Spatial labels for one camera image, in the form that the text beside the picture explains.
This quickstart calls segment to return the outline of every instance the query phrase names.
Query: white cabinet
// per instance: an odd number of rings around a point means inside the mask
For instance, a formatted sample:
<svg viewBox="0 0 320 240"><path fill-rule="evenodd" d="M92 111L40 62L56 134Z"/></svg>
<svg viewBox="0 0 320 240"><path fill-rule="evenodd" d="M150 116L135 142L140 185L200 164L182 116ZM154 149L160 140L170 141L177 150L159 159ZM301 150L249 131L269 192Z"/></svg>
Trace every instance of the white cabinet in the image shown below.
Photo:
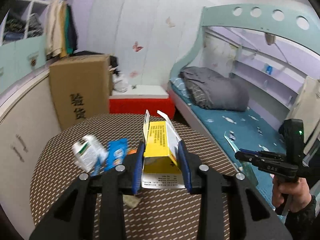
<svg viewBox="0 0 320 240"><path fill-rule="evenodd" d="M34 168L48 140L60 132L48 71L41 75L43 79L40 82L38 79L35 86L34 81L30 81L22 88L22 93L26 90L27 93L11 104L0 123L0 203L24 239L28 239L34 229L29 205Z"/></svg>

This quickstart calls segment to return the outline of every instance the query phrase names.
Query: cabinet door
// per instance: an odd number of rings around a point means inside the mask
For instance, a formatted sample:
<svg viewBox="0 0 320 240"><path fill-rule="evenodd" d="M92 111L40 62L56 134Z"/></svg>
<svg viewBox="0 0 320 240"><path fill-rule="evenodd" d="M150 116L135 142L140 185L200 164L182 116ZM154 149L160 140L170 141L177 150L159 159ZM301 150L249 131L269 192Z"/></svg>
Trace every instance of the cabinet door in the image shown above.
<svg viewBox="0 0 320 240"><path fill-rule="evenodd" d="M0 47L0 94L17 81L14 50L15 42Z"/></svg>
<svg viewBox="0 0 320 240"><path fill-rule="evenodd" d="M44 35L15 42L14 56L18 80L45 64L44 42Z"/></svg>
<svg viewBox="0 0 320 240"><path fill-rule="evenodd" d="M20 99L0 124L0 202L24 239L28 239L34 229L29 204L33 171L44 146L59 132L48 78Z"/></svg>

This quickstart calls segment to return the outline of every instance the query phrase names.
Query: round table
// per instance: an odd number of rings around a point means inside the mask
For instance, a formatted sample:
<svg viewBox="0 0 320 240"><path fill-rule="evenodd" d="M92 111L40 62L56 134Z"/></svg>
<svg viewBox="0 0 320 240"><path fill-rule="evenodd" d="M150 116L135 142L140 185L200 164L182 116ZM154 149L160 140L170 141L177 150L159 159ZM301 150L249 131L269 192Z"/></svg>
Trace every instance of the round table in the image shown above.
<svg viewBox="0 0 320 240"><path fill-rule="evenodd" d="M151 121L162 118L150 117ZM127 138L129 147L138 147L142 139L144 115L108 114L87 119L51 138L36 164L30 185L30 207L37 225L72 181L82 173L74 164L72 145L86 134L95 135L106 147L109 141ZM189 152L198 154L203 163L217 171L236 173L225 153L210 139L190 127L173 121ZM131 239L196 239L200 213L199 195L186 189L142 189L139 205L124 205L127 238ZM93 238L99 238L99 203L97 198ZM227 198L224 208L227 210ZM228 237L228 212L225 212L225 237Z"/></svg>

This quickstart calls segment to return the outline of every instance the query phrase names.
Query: striped pillow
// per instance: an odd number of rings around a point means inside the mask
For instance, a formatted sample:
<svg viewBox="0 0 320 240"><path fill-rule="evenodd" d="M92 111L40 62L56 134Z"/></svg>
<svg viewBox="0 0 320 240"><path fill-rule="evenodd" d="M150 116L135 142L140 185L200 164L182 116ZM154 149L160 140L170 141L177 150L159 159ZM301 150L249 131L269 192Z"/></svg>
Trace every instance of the striped pillow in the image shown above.
<svg viewBox="0 0 320 240"><path fill-rule="evenodd" d="M172 79L170 79L170 81L172 82L172 84L175 85L175 87L179 91L181 91L182 95L185 98L190 98L189 92L187 91L186 86L185 86L184 81L183 81L182 78L172 78Z"/></svg>

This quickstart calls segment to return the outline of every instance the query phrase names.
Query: metal bolt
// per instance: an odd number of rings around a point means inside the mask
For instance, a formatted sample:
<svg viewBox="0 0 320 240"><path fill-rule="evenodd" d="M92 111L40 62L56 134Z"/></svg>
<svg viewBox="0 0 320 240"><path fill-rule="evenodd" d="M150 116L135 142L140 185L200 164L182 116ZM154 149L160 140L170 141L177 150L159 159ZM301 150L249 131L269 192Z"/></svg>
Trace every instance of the metal bolt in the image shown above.
<svg viewBox="0 0 320 240"><path fill-rule="evenodd" d="M236 178L239 179L239 180L244 180L245 179L245 175L243 173L239 172L239 173L236 174Z"/></svg>
<svg viewBox="0 0 320 240"><path fill-rule="evenodd" d="M208 165L205 165L205 164L201 164L201 165L199 166L199 169L200 169L201 171L208 171L208 170L209 170L209 166L208 166Z"/></svg>
<svg viewBox="0 0 320 240"><path fill-rule="evenodd" d="M116 171L124 171L125 170L125 166L120 164L116 166Z"/></svg>
<svg viewBox="0 0 320 240"><path fill-rule="evenodd" d="M79 175L79 179L81 179L81 180L87 180L89 178L89 174L88 173L81 173L80 175Z"/></svg>

